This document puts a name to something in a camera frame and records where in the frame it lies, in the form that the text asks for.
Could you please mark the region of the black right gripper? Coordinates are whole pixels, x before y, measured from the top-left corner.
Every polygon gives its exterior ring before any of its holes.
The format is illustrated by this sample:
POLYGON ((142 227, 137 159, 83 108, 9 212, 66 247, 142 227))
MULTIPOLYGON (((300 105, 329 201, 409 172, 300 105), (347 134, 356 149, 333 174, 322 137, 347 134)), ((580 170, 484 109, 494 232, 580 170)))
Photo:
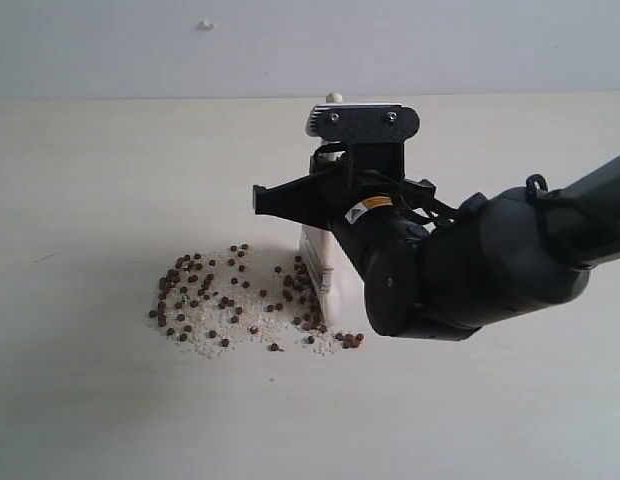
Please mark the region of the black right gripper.
POLYGON ((390 234, 415 211, 435 212, 435 187, 376 169, 346 174, 324 171, 274 187, 252 187, 257 215, 309 225, 335 234, 390 234))

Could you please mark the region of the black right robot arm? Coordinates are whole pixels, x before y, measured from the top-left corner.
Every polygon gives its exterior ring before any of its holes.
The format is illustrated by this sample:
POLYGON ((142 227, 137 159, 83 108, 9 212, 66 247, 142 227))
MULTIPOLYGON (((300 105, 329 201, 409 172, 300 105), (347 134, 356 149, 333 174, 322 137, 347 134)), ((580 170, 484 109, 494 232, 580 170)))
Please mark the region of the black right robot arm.
POLYGON ((464 340, 482 327, 574 300, 620 259, 620 155, 557 190, 541 175, 451 208, 405 176, 400 144, 318 149, 309 173, 255 186, 259 215, 331 232, 364 284, 381 336, 464 340))

